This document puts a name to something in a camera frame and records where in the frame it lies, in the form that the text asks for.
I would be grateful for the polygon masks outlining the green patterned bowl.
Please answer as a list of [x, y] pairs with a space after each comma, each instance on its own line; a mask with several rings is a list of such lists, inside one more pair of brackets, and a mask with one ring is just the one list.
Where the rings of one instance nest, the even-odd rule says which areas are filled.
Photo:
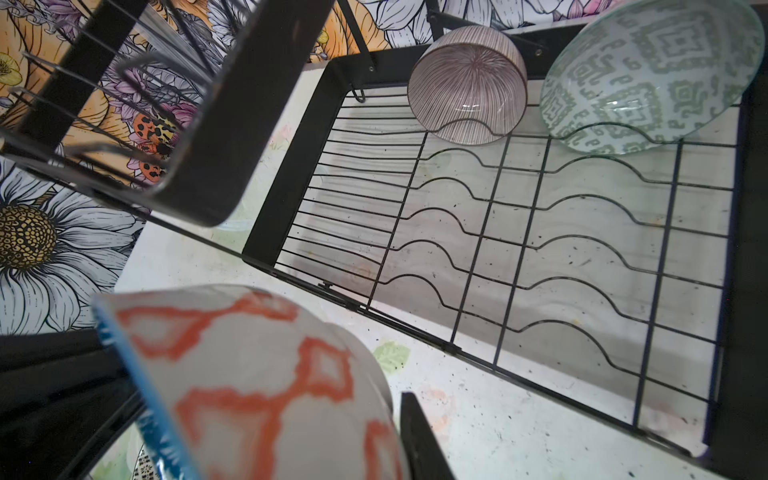
[[673, 143], [742, 96], [765, 44], [745, 1], [634, 1], [559, 54], [542, 84], [541, 117], [552, 137], [584, 153]]

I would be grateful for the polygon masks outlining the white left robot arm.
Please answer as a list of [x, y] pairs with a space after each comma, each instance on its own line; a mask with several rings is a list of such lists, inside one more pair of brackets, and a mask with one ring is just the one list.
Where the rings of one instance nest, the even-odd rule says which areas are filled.
[[2, 337], [2, 478], [82, 479], [144, 410], [96, 330]]

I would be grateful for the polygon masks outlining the purple striped bowl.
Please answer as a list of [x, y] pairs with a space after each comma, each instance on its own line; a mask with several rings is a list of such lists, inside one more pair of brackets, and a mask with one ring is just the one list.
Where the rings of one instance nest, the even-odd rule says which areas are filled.
[[461, 27], [419, 58], [407, 97], [427, 132], [454, 144], [485, 145], [521, 122], [528, 103], [526, 65], [503, 33], [485, 26]]

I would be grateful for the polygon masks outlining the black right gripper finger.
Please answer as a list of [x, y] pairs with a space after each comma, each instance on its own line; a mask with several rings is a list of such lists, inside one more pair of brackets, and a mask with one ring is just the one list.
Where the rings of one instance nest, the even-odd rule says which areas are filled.
[[418, 398], [413, 392], [403, 392], [401, 395], [400, 436], [412, 479], [455, 479]]

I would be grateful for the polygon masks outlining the blue triangle pattern bowl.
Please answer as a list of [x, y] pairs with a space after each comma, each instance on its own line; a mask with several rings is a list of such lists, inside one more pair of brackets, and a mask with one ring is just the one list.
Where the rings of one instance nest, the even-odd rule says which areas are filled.
[[195, 479], [406, 479], [372, 352], [239, 285], [105, 294], [93, 313]]

